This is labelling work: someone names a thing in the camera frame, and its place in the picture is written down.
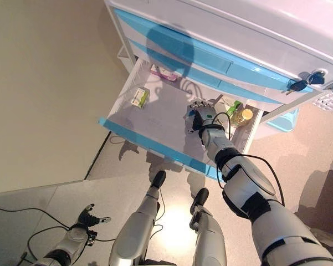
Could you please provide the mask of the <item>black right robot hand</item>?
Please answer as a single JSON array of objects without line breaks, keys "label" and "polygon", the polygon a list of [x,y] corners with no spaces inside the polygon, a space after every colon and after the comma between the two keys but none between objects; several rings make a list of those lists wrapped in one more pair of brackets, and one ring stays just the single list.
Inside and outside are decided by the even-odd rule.
[{"label": "black right robot hand", "polygon": [[189,132],[201,133],[213,124],[216,116],[214,104],[203,99],[196,99],[187,106],[187,120],[191,124]]}]

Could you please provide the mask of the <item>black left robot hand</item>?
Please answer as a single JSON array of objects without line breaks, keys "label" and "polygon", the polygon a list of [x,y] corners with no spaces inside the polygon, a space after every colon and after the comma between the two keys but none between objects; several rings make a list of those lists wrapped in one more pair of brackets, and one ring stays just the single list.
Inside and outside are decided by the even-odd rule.
[{"label": "black left robot hand", "polygon": [[90,212],[93,210],[95,204],[91,203],[87,205],[79,214],[76,224],[83,226],[85,228],[93,227],[97,224],[109,223],[111,217],[97,217]]}]

